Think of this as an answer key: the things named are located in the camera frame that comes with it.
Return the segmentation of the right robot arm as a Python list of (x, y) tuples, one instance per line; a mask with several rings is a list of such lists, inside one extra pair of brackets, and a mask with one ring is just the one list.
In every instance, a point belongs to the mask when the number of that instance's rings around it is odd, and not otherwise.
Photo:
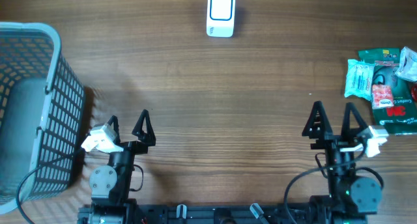
[(367, 223), (367, 216), (377, 213), (383, 181), (376, 171), (356, 163), (364, 156), (376, 155), (387, 141), (386, 130), (368, 125), (354, 104), (347, 103), (341, 133), (335, 135), (323, 103), (316, 101), (302, 135), (315, 140), (312, 150), (323, 151), (326, 162), (317, 165), (329, 191), (328, 195), (310, 197), (304, 222)]

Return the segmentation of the teal wet wipes pack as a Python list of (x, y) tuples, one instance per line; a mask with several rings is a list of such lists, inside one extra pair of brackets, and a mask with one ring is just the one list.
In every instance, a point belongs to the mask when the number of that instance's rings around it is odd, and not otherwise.
[(357, 96), (371, 101), (371, 84), (376, 64), (348, 60), (344, 97)]

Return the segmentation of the green 3M cloth package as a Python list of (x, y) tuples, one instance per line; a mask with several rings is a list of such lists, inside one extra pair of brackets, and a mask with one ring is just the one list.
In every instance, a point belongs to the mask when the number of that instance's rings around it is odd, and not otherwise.
[(399, 67), (399, 48), (374, 48), (358, 52), (361, 61), (375, 64), (374, 85), (387, 85), (392, 90), (393, 106), (374, 109), (373, 116), (378, 125), (394, 135), (416, 133), (416, 105), (405, 80), (398, 78), (395, 71)]

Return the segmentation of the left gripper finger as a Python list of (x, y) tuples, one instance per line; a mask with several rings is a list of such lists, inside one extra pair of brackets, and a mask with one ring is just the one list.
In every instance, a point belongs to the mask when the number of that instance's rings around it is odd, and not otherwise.
[(132, 130), (132, 135), (147, 146), (156, 145), (156, 136), (152, 128), (149, 111), (144, 109)]
[(113, 130), (116, 133), (116, 138), (115, 138), (115, 142), (116, 143), (120, 143), (121, 139), (120, 139), (120, 133), (119, 133), (119, 123), (118, 123), (118, 118), (115, 115), (112, 115), (110, 117), (110, 119), (108, 120), (108, 124), (110, 126), (113, 126)]

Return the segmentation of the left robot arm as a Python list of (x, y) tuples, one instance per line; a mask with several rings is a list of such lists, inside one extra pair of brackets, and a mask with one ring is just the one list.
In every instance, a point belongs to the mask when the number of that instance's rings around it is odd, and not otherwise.
[(112, 149), (107, 148), (109, 154), (107, 165), (94, 170), (89, 179), (92, 189), (91, 207), (86, 214), (79, 215), (79, 223), (144, 223), (141, 211), (135, 199), (130, 199), (129, 193), (137, 192), (141, 188), (131, 188), (133, 171), (142, 168), (134, 163), (134, 158), (146, 154), (149, 147), (156, 144), (149, 112), (144, 109), (132, 130), (135, 141), (122, 142), (120, 140), (118, 119), (112, 116), (105, 127), (113, 126), (111, 132)]

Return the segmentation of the green lid jar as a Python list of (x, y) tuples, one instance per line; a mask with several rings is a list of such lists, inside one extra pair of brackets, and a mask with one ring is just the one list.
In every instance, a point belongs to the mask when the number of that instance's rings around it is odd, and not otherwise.
[(412, 99), (415, 102), (417, 102), (417, 84), (416, 83), (410, 88), (410, 93), (411, 93)]

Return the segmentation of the red white small box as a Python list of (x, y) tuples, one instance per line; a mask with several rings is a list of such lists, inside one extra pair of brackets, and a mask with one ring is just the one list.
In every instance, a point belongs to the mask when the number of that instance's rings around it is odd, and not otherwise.
[(394, 106), (394, 96), (389, 85), (372, 85), (372, 108), (383, 109)]

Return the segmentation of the white tissue pack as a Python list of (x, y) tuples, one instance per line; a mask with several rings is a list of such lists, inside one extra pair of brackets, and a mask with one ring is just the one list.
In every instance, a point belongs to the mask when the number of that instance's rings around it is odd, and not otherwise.
[(416, 52), (408, 47), (404, 47), (400, 53), (399, 67), (395, 75), (406, 81), (416, 83)]

